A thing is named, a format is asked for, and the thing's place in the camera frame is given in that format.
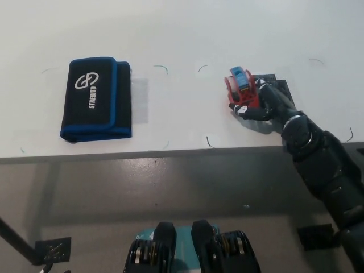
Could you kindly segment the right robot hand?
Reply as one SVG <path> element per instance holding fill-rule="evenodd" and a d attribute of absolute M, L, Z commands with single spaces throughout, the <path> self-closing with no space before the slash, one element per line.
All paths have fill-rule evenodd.
<path fill-rule="evenodd" d="M 282 128 L 290 120 L 304 116 L 303 112 L 292 107 L 292 104 L 287 101 L 287 97 L 283 98 L 284 94 L 273 83 L 267 82 L 263 78 L 258 78 L 255 81 L 255 86 L 258 88 L 258 97 L 262 106 L 253 107 L 229 103 L 229 108 L 232 109 L 235 115 L 244 120 L 261 122 L 276 119 Z"/>

